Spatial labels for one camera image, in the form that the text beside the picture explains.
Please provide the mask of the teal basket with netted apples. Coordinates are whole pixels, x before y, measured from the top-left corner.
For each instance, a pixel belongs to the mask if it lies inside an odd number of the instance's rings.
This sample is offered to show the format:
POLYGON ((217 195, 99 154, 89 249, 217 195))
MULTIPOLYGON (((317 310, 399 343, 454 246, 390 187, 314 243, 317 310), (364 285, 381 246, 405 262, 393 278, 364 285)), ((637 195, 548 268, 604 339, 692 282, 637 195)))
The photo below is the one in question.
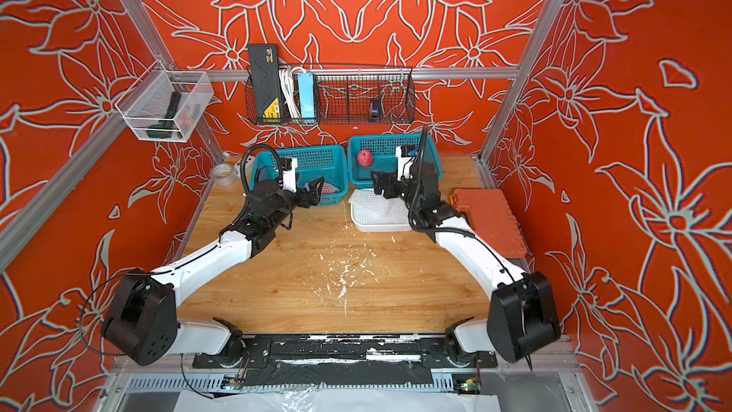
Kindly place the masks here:
MULTIPOLYGON (((339 188, 337 194, 322 195, 319 206, 333 206, 341 203, 349 191, 349 177, 346 169, 344 149, 339 145, 320 145, 311 147, 285 148, 276 150, 283 158, 297 159, 297 187, 323 177, 325 183, 339 188)), ((259 152, 255 156, 249 178, 250 188, 257 181, 276 179, 278 167, 269 151, 259 152)))

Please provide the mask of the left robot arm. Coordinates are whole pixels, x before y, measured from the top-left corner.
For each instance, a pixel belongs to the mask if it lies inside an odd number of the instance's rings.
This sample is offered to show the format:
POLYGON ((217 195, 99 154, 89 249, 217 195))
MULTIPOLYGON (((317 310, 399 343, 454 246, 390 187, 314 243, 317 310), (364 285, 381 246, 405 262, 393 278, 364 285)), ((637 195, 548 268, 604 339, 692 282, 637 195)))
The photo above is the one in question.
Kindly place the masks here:
POLYGON ((194 292, 261 253, 278 227, 291 228, 297 208, 317 206, 325 181, 286 188, 277 179, 259 181, 246 195, 238 216, 218 237, 191 255, 152 272, 123 275, 101 336, 140 366, 169 355, 207 355, 224 367, 243 361, 242 331, 222 318, 179 318, 178 307, 194 292))

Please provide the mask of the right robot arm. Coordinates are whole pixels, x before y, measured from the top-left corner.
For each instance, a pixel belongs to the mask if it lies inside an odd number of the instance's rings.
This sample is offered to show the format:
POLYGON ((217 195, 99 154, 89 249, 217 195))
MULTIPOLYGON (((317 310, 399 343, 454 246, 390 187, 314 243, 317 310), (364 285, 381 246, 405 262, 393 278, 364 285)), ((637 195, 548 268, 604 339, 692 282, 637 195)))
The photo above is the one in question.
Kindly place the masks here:
POLYGON ((560 339, 549 279, 525 272, 483 240, 442 198, 432 165, 409 164, 405 175, 373 171, 371 181, 377 195, 402 200, 412 229, 455 257, 488 295, 485 319, 462 320, 446 329, 453 358, 495 352, 507 362, 529 362, 535 352, 560 339))

